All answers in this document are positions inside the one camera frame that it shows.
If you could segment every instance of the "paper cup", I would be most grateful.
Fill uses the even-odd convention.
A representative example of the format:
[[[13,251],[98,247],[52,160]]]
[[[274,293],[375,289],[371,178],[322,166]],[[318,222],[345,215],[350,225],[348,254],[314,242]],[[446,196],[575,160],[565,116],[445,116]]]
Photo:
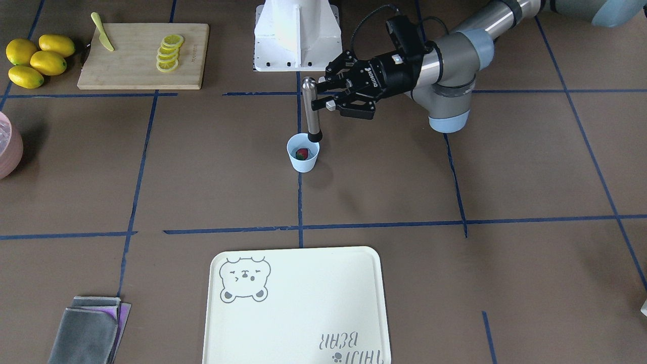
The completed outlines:
[[[308,149],[308,159],[304,161],[300,161],[295,157],[296,151],[301,148]],[[292,167],[294,167],[297,172],[310,172],[310,170],[314,167],[314,163],[317,162],[317,155],[319,155],[319,143],[313,143],[308,140],[307,133],[296,134],[287,142],[287,154],[290,156]]]
[[[4,148],[0,147],[0,179],[11,173],[23,157],[23,140],[18,130],[11,125],[5,114],[0,113],[0,124],[9,132],[9,142]]]

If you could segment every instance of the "wooden cutting board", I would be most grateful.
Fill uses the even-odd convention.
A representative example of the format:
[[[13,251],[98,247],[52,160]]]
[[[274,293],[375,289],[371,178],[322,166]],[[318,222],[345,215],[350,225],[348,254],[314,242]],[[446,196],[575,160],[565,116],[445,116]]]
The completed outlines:
[[[77,86],[83,90],[200,89],[209,38],[208,24],[107,23],[105,32],[115,50],[108,51],[94,32],[92,47]],[[157,70],[157,49],[168,34],[180,34],[178,68]]]

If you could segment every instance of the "lemon slice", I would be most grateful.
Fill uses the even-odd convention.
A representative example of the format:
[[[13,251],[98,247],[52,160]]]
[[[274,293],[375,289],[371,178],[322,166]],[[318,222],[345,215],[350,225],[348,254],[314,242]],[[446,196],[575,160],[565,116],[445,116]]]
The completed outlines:
[[[177,53],[171,54],[170,56],[161,56],[161,55],[158,54],[157,55],[157,62],[158,63],[171,63],[171,62],[175,61],[177,59],[177,57],[178,57]]]
[[[164,47],[160,47],[160,48],[157,50],[157,55],[158,55],[158,56],[165,56],[165,57],[168,57],[168,56],[173,56],[174,54],[177,54],[177,52],[178,52],[178,48],[164,48]]]
[[[171,72],[171,71],[174,71],[178,65],[180,65],[180,62],[178,62],[177,59],[174,62],[167,62],[167,63],[157,62],[157,69],[160,72]]]
[[[169,34],[162,40],[162,47],[179,48],[184,43],[184,37],[180,34]]]

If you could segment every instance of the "gray cloth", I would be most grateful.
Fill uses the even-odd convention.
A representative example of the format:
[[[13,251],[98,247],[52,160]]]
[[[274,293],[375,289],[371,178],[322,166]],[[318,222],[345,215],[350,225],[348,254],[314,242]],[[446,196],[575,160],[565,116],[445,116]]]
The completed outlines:
[[[105,364],[116,333],[110,314],[66,308],[48,364]]]
[[[76,296],[72,300],[74,306],[118,306],[121,299],[119,297],[82,297]]]

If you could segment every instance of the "black cable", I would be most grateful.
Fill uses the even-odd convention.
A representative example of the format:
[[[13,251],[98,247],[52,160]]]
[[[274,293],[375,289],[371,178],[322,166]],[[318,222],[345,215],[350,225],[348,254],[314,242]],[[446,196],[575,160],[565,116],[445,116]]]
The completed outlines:
[[[386,4],[386,5],[382,5],[382,6],[380,6],[379,8],[377,8],[377,9],[373,10],[372,12],[370,12],[370,14],[368,14],[364,19],[362,19],[362,21],[360,21],[360,23],[357,25],[357,28],[355,28],[355,31],[353,31],[353,36],[351,36],[351,48],[350,48],[350,50],[351,50],[351,53],[352,53],[352,54],[355,54],[355,37],[357,36],[357,32],[360,30],[360,28],[362,27],[362,25],[363,25],[363,24],[364,24],[364,23],[365,23],[365,22],[366,22],[366,21],[367,21],[371,16],[374,16],[377,12],[380,12],[381,10],[384,10],[384,9],[386,9],[386,8],[390,8],[391,10],[393,10],[393,11],[396,13],[396,15],[401,15],[401,14],[402,14],[402,12],[400,11],[400,9],[398,9],[398,7],[397,7],[397,6],[395,6],[395,5],[393,5],[393,4]]]
[[[424,30],[424,25],[422,25],[422,24],[425,21],[428,21],[428,20],[436,21],[437,23],[439,23],[440,25],[443,26],[443,30],[445,31],[445,34],[449,34],[449,28],[447,28],[447,25],[445,25],[444,21],[441,18],[435,17],[435,16],[428,16],[428,17],[420,20],[420,23],[418,23],[418,25],[422,27],[422,30]]]

